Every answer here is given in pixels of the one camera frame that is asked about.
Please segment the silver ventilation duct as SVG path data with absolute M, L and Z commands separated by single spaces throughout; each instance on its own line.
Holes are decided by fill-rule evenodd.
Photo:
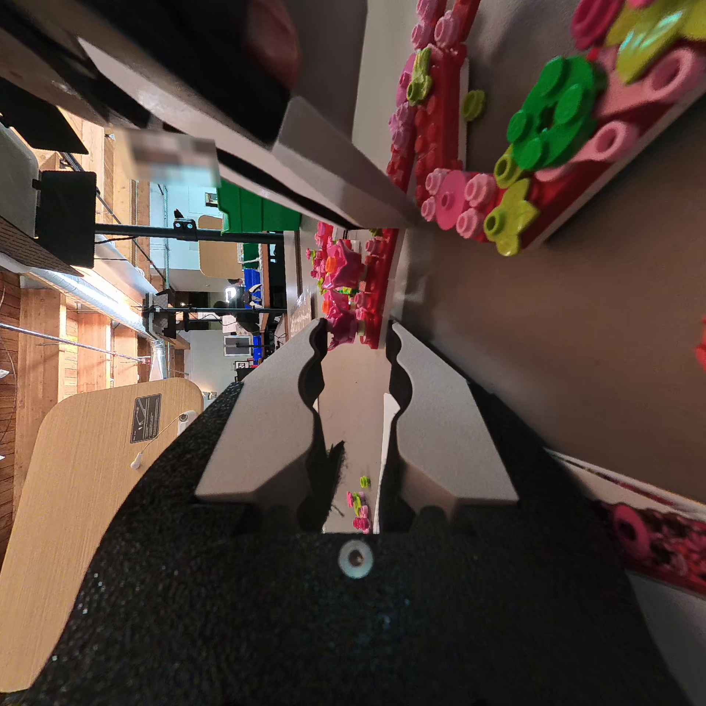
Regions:
M 86 305 L 118 321 L 148 340 L 151 348 L 150 380 L 158 381 L 167 378 L 166 351 L 163 340 L 148 332 L 143 324 L 143 316 L 136 313 L 128 304 L 103 293 L 94 285 L 87 283 L 84 278 L 40 268 L 31 268 L 27 274 L 57 287 L 67 295 L 75 296 Z

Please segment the stacked green plastic bins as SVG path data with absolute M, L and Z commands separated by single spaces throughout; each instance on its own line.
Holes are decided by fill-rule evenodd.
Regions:
M 218 208 L 223 214 L 222 233 L 296 231 L 299 212 L 222 179 L 217 188 Z

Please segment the light wood board with label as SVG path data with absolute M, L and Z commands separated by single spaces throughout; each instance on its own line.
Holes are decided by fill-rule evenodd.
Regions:
M 202 410 L 199 387 L 171 378 L 76 394 L 48 412 L 1 568 L 2 694 L 37 678 L 119 507 L 179 416 Z

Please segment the pink lego flower cluster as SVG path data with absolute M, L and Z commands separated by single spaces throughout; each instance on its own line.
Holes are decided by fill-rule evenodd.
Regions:
M 352 526 L 355 530 L 369 534 L 371 519 L 365 492 L 347 492 L 347 504 L 354 511 Z

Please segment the black flat panel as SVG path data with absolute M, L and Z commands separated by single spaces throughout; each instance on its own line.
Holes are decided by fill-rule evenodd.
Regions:
M 4 78 L 1 78 L 1 122 L 6 128 L 14 128 L 33 148 L 89 153 L 56 106 Z

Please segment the small red lego flower frame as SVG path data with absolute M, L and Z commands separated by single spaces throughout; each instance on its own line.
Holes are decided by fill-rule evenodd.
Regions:
M 411 179 L 427 222 L 508 257 L 547 240 L 705 93 L 705 2 L 579 2 L 578 52 L 544 65 L 491 172 L 464 161 L 465 42 L 479 5 L 417 2 Z

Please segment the thin metal rod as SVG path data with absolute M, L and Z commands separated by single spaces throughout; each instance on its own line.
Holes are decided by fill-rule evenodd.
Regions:
M 152 357 L 151 354 L 149 354 L 148 356 L 131 356 L 129 354 L 117 352 L 117 351 L 114 351 L 111 349 L 104 349 L 104 348 L 100 348 L 100 347 L 95 347 L 92 345 L 84 344 L 84 343 L 74 341 L 74 340 L 69 340 L 66 338 L 60 338 L 60 337 L 46 334 L 43 332 L 31 331 L 31 330 L 28 330 L 25 328 L 21 328 L 21 327 L 14 326 L 11 324 L 6 324 L 3 322 L 1 323 L 1 329 L 4 331 L 12 331 L 12 332 L 16 332 L 18 334 L 31 336 L 33 338 L 37 338 L 40 340 L 49 341 L 49 342 L 55 343 L 57 345 L 67 345 L 67 346 L 71 346 L 71 347 L 86 349 L 86 350 L 89 350 L 92 352 L 97 352 L 97 353 L 100 353 L 103 355 L 107 355 L 109 357 L 118 357 L 118 358 L 126 359 L 129 361 L 135 361 L 136 363 L 139 363 L 139 364 L 146 363 L 147 361 L 151 360 L 151 357 Z

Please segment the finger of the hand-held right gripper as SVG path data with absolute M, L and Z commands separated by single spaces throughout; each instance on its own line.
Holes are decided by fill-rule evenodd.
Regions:
M 233 184 L 240 184 L 244 180 L 246 183 L 242 188 L 248 192 L 256 195 L 263 192 L 263 199 L 279 203 L 290 210 L 329 225 L 343 227 L 347 230 L 366 229 L 366 227 L 353 223 L 316 201 L 298 194 L 267 172 L 233 154 L 217 150 L 217 159 L 221 177 Z
M 303 97 L 289 100 L 278 136 L 268 145 L 129 42 L 105 51 L 77 39 L 104 77 L 182 133 L 211 140 L 366 229 L 403 229 L 418 221 L 405 193 Z

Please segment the person's right hand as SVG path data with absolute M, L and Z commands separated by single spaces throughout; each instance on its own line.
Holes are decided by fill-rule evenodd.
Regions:
M 302 72 L 302 50 L 283 1 L 250 1 L 244 47 L 278 84 L 292 91 Z

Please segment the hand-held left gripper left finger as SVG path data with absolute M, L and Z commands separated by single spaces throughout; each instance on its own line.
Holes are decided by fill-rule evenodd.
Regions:
M 196 498 L 283 507 L 302 530 L 330 512 L 330 463 L 313 404 L 324 388 L 324 318 L 310 322 L 247 376 L 196 487 Z

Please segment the large red lego flower frame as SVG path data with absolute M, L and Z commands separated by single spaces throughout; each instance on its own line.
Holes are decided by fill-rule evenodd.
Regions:
M 321 313 L 328 323 L 328 329 L 332 336 L 329 344 L 330 350 L 339 345 L 353 343 L 357 338 L 360 340 L 360 337 L 355 303 L 351 301 L 358 290 L 324 290 L 322 288 L 327 250 L 339 239 L 346 239 L 351 243 L 352 249 L 361 254 L 365 263 L 365 243 L 373 236 L 375 230 L 369 232 L 369 237 L 366 240 L 360 240 L 352 238 L 349 233 L 336 234 L 333 225 L 318 222 L 314 236 L 315 247 L 306 250 L 306 257 L 311 262 L 311 276 L 321 295 Z

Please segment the brown slatted panel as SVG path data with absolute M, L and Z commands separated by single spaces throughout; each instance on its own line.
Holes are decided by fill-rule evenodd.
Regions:
M 4 217 L 1 217 L 1 268 L 16 274 L 41 269 L 83 277 L 79 271 L 49 253 Z

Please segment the white sheet with red label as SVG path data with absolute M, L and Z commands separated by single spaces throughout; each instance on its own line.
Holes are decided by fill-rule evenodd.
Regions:
M 289 338 L 302 332 L 315 318 L 312 313 L 312 294 L 303 292 L 288 314 Z

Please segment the black rig pole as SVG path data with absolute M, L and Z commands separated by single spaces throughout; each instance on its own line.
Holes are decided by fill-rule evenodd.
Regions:
M 166 228 L 146 227 L 138 225 L 95 224 L 95 234 L 115 236 L 123 239 L 141 237 L 173 239 L 182 242 L 229 242 L 283 244 L 284 234 L 281 232 L 244 232 L 229 233 L 218 229 L 200 228 Z

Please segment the magenta lego rose orange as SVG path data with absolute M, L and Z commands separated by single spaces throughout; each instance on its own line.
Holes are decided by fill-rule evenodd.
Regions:
M 367 267 L 361 254 L 346 239 L 339 239 L 327 250 L 324 265 L 324 290 L 358 290 L 366 275 Z

